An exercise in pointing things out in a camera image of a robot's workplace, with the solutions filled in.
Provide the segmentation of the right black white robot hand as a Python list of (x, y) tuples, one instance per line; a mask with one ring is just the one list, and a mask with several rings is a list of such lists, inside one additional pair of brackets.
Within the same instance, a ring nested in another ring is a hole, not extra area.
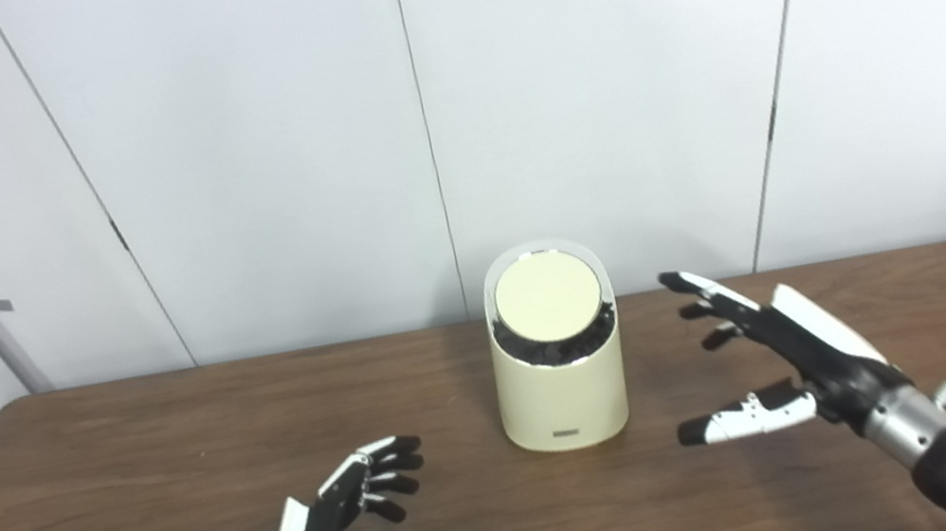
[(701, 347), (710, 352), (735, 339), (760, 344), (788, 362), (790, 378), (750, 391), (677, 429), (682, 446), (715, 444), (778, 431), (823, 417), (861, 432), (865, 420), (894, 389), (911, 385), (872, 343), (793, 287), (779, 284), (766, 303), (694, 273), (666, 271), (660, 284), (692, 296), (679, 315), (684, 320), (714, 318), (715, 329)]

